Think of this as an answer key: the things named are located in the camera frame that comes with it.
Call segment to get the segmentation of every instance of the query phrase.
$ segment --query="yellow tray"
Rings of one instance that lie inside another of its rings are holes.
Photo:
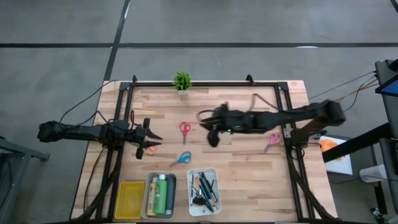
[[[141,218],[144,182],[121,182],[119,185],[118,202],[115,219]]]

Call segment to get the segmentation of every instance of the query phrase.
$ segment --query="wooden tabletop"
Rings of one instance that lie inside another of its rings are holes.
[[[304,82],[301,80],[287,82],[293,107],[307,105],[308,98]],[[119,84],[120,82],[110,83],[101,92],[98,110],[106,119],[114,116]],[[126,143],[119,181],[145,181],[150,172],[174,173],[177,176],[177,193],[174,217],[169,220],[170,222],[296,221],[283,143],[270,148],[268,153],[264,152],[269,136],[281,134],[280,127],[265,134],[221,134],[219,146],[213,148],[206,141],[207,131],[198,125],[196,114],[199,111],[211,110],[225,101],[228,101],[231,109],[246,111],[250,106],[253,93],[261,95],[276,105],[274,89],[271,87],[197,87],[192,88],[190,94],[186,96],[179,96],[172,87],[134,88],[132,108],[135,111],[135,123],[142,123],[144,118],[150,118],[150,129],[163,138],[161,140],[163,144],[157,147],[156,155],[144,155],[142,160],[137,160],[136,146]],[[256,100],[255,110],[276,112],[261,100]],[[182,121],[188,121],[192,125],[186,145],[182,144],[183,137],[179,128]],[[95,124],[103,123],[101,118],[96,117]],[[301,127],[305,123],[303,121],[297,125]],[[71,218],[76,218],[83,212],[83,197],[88,178],[101,150],[101,145],[97,142],[90,142],[88,145]],[[191,163],[170,168],[169,164],[174,162],[183,151],[192,152]],[[105,152],[101,156],[91,181],[89,203],[100,189]],[[336,216],[335,204],[319,147],[310,144],[305,149],[304,161],[311,191],[326,210]],[[186,173],[189,169],[206,167],[217,170],[222,209],[218,215],[192,217],[188,212]],[[302,208],[306,211],[304,196],[301,191],[300,193]],[[110,190],[104,203],[104,216],[108,211],[109,194]]]

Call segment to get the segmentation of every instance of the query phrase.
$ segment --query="potted plant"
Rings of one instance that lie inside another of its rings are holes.
[[[189,93],[189,88],[192,86],[191,77],[187,72],[177,72],[174,77],[174,87],[179,95],[186,95]]]

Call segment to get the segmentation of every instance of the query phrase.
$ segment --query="floor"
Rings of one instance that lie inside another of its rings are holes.
[[[365,43],[333,48],[0,48],[0,133],[10,141],[50,152],[43,164],[33,160],[18,196],[12,223],[68,220],[86,142],[40,143],[38,125],[58,120],[72,105],[110,79],[170,80],[186,70],[194,80],[305,80],[309,96],[374,70],[377,60],[395,59],[397,47],[365,47],[396,42],[398,14],[389,0],[38,0],[0,2],[1,43],[113,43],[123,12],[121,43],[269,42]],[[368,77],[312,101],[337,98]],[[66,123],[92,114],[98,95],[70,113]],[[353,98],[342,102],[343,108]],[[329,133],[354,137],[387,121],[381,96],[362,91],[347,122]],[[354,176],[330,174],[331,182],[355,179],[372,166],[368,150],[352,155]],[[360,181],[331,184],[339,217],[374,222],[372,185]],[[393,215],[391,202],[389,214]]]

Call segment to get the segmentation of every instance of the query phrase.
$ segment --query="pink scissors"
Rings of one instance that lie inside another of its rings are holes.
[[[191,130],[191,124],[188,124],[187,122],[181,122],[180,129],[182,134],[184,135],[183,143],[185,144],[187,141],[187,134]]]
[[[267,147],[264,149],[264,151],[268,151],[268,149],[271,146],[275,146],[276,144],[279,144],[281,140],[280,134],[271,134],[271,136],[269,136],[269,142]]]

